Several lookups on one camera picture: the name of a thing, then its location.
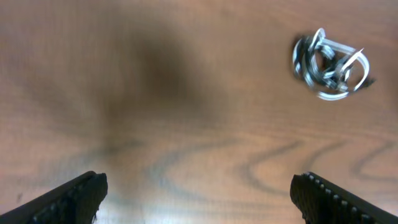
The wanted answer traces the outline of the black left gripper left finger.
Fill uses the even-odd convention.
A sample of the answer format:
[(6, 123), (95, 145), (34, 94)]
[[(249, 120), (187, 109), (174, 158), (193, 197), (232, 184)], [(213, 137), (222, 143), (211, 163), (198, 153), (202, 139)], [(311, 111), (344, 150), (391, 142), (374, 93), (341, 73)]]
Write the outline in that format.
[(105, 173), (88, 171), (1, 215), (1, 223), (93, 223), (108, 193)]

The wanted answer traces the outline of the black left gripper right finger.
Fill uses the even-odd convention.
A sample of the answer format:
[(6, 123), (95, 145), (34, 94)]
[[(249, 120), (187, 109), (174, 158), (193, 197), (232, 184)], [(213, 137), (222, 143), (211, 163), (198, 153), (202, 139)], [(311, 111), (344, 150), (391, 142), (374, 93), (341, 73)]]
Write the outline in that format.
[(313, 172), (295, 174), (290, 198), (310, 224), (397, 224), (397, 217)]

